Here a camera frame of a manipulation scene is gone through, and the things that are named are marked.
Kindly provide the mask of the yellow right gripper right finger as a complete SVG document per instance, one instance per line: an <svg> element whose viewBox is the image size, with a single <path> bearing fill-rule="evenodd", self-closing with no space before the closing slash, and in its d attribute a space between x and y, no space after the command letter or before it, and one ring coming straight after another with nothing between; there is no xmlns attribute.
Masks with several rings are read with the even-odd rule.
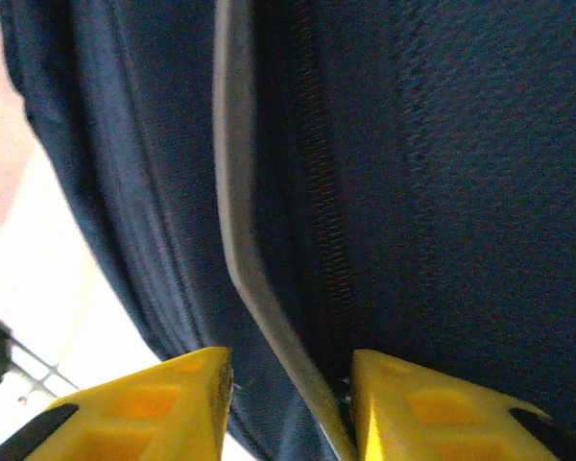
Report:
<svg viewBox="0 0 576 461"><path fill-rule="evenodd" d="M352 358L359 461L576 461L576 438L531 403L382 352Z"/></svg>

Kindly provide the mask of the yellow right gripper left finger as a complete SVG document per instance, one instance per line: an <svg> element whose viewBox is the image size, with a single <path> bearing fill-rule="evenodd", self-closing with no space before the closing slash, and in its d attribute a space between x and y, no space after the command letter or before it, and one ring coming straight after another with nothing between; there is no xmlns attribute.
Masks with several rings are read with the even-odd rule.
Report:
<svg viewBox="0 0 576 461"><path fill-rule="evenodd" d="M221 461L230 350L208 347L54 400L0 461Z"/></svg>

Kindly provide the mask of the navy blue backpack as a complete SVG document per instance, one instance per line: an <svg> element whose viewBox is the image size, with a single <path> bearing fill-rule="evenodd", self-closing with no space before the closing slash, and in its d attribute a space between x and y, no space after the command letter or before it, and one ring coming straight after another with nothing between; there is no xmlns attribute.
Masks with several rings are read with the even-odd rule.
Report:
<svg viewBox="0 0 576 461"><path fill-rule="evenodd" d="M229 346L228 431L336 461L373 350L527 401L576 461L576 0L0 0L27 118L150 349Z"/></svg>

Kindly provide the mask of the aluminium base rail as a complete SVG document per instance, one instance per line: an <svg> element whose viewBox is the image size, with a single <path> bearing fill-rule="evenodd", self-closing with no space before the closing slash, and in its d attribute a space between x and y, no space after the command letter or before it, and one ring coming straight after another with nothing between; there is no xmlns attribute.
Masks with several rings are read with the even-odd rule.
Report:
<svg viewBox="0 0 576 461"><path fill-rule="evenodd" d="M19 399L25 402L31 394L40 393L49 399L58 399L79 391L79 387L17 340L12 329L0 320L0 384L7 375L18 376L28 386Z"/></svg>

